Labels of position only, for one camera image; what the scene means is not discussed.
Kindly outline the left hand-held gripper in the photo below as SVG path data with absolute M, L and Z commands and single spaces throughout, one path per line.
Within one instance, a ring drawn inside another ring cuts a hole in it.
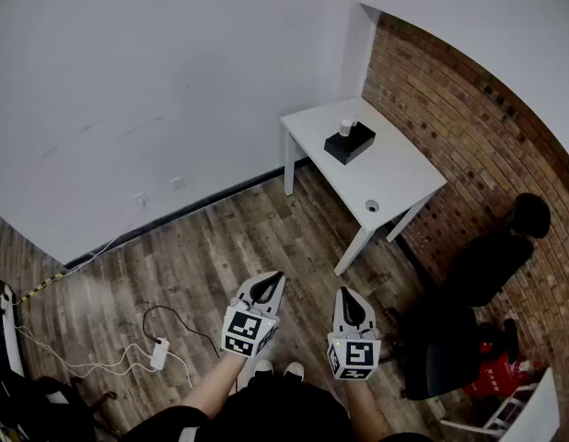
M 271 271 L 246 280 L 226 309 L 221 350 L 253 358 L 273 338 L 285 289 L 285 274 Z M 259 304 L 255 308 L 249 304 Z

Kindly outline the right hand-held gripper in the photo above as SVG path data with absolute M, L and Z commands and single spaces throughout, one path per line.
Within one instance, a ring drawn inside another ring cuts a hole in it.
M 365 333 L 375 328 L 375 312 L 366 299 L 345 286 L 337 292 L 333 311 L 333 332 L 328 334 L 327 357 L 338 380 L 368 380 L 377 368 L 381 341 L 339 337 Z

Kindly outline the person's right forearm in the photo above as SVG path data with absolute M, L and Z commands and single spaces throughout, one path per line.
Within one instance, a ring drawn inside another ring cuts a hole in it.
M 348 413 L 358 442 L 380 442 L 390 435 L 389 422 L 366 381 L 345 380 Z

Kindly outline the person's left forearm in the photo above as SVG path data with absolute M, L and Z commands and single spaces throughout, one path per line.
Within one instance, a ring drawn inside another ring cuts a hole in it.
M 243 355 L 232 353 L 223 355 L 181 404 L 201 411 L 210 419 L 215 418 L 224 406 L 246 360 Z

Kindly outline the person's black clothing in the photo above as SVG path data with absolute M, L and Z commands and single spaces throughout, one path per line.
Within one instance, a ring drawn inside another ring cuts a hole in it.
M 330 392 L 289 377 L 253 378 L 214 418 L 186 405 L 143 421 L 120 442 L 358 442 Z

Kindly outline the black office chair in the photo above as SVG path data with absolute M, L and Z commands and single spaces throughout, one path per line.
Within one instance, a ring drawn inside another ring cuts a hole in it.
M 514 320 L 502 326 L 479 323 L 474 310 L 503 291 L 532 257 L 534 239 L 544 238 L 550 225 L 546 202 L 533 193 L 519 194 L 499 228 L 471 240 L 454 257 L 438 290 L 404 313 L 389 309 L 398 324 L 391 358 L 404 377 L 402 397 L 421 401 L 462 390 L 479 376 L 482 342 L 519 351 Z

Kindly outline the white table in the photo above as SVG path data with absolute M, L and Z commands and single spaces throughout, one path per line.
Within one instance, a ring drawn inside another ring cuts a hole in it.
M 358 120 L 376 133 L 373 145 L 347 165 L 324 150 L 325 139 L 342 120 Z M 360 225 L 352 243 L 334 268 L 345 272 L 372 235 L 395 217 L 388 233 L 393 241 L 447 180 L 385 116 L 362 98 L 346 99 L 281 118 L 284 134 L 284 193 L 293 193 L 295 153 L 300 147 L 343 200 Z M 379 210 L 366 209 L 375 200 Z

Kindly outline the red fire extinguisher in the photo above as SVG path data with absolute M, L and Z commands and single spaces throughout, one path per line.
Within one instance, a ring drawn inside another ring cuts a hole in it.
M 468 396 L 510 396 L 540 368 L 513 347 L 482 342 L 480 352 L 479 376 L 462 388 Z

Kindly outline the black rectangular box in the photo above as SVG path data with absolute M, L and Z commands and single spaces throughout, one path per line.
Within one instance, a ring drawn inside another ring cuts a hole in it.
M 328 137 L 324 150 L 343 165 L 347 165 L 373 145 L 375 138 L 376 133 L 359 122 L 354 132 L 346 137 L 341 136 L 339 132 Z

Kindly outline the white desk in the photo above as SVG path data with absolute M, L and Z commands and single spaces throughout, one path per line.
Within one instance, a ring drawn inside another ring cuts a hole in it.
M 552 370 L 548 368 L 508 435 L 510 442 L 551 442 L 559 427 L 557 393 Z

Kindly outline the yellow black striped tape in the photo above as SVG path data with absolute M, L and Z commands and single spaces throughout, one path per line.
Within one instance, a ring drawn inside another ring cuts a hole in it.
M 39 285 L 35 286 L 33 289 L 31 289 L 30 291 L 28 291 L 28 293 L 26 293 L 25 295 L 23 295 L 20 300 L 19 303 L 25 302 L 27 301 L 29 298 L 35 296 L 36 294 L 38 294 L 41 290 L 43 290 L 44 288 L 46 288 L 48 285 L 51 285 L 53 283 L 57 283 L 58 281 L 64 279 L 66 276 L 68 275 L 67 271 L 62 271 L 61 273 L 57 273 L 56 275 L 47 278 L 46 280 L 44 280 L 43 282 L 41 282 Z

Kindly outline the black swivel chair base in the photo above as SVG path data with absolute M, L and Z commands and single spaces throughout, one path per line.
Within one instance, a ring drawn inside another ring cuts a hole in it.
M 78 378 L 67 385 L 54 378 L 29 380 L 0 370 L 0 427 L 22 442 L 97 442 L 101 431 L 118 441 L 121 436 L 97 420 L 95 413 L 107 399 L 86 403 L 77 388 Z

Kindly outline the white stand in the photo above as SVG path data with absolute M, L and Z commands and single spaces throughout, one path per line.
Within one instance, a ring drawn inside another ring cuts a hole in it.
M 17 315 L 12 289 L 0 289 L 0 363 L 21 377 L 27 375 L 17 333 Z

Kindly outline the white metal frame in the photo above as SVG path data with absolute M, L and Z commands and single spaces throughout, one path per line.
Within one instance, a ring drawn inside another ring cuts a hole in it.
M 538 386 L 538 383 L 533 383 L 518 387 L 511 396 L 501 403 L 499 408 L 491 415 L 483 426 L 465 425 L 448 421 L 446 419 L 442 419 L 440 424 L 474 434 L 481 434 L 500 439 L 523 412 Z

